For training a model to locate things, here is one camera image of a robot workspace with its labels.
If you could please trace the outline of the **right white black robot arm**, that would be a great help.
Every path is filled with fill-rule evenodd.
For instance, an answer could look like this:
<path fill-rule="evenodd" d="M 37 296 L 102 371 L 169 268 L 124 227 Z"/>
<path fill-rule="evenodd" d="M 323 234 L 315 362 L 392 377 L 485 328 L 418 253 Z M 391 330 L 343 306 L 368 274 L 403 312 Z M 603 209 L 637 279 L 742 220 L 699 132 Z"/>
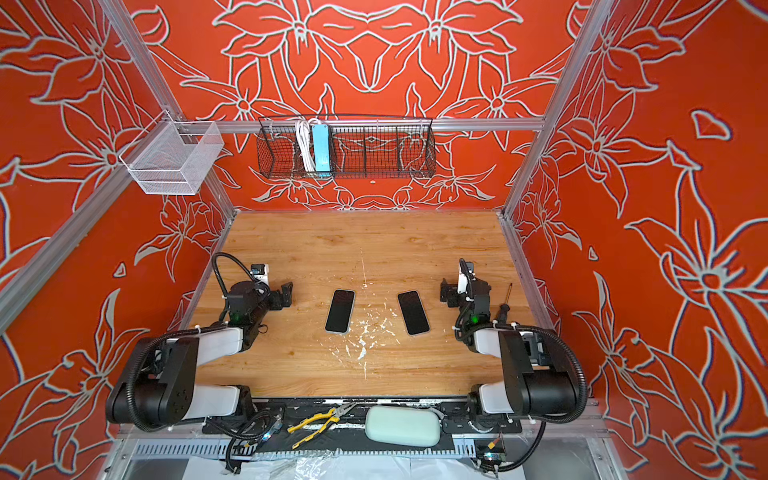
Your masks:
<path fill-rule="evenodd" d="M 509 321 L 506 304 L 492 315 L 491 290 L 465 259 L 459 260 L 457 281 L 440 285 L 440 301 L 458 310 L 455 339 L 468 350 L 501 362 L 500 381 L 472 388 L 468 414 L 555 424 L 578 419 L 587 406 L 588 388 L 575 353 L 552 329 Z"/>

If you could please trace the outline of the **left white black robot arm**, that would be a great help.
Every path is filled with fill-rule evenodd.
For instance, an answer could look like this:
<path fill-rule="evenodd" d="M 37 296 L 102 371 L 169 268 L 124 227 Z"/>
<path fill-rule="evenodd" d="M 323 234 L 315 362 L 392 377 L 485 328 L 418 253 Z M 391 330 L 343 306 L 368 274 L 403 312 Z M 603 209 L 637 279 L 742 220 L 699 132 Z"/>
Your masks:
<path fill-rule="evenodd" d="M 199 384 L 198 368 L 249 350 L 267 331 L 266 315 L 292 306 L 294 285 L 273 289 L 267 264 L 246 266 L 226 252 L 213 254 L 210 265 L 224 300 L 218 319 L 139 340 L 107 398 L 109 423 L 157 432 L 200 421 L 244 439 L 255 422 L 270 418 L 257 411 L 249 387 Z"/>

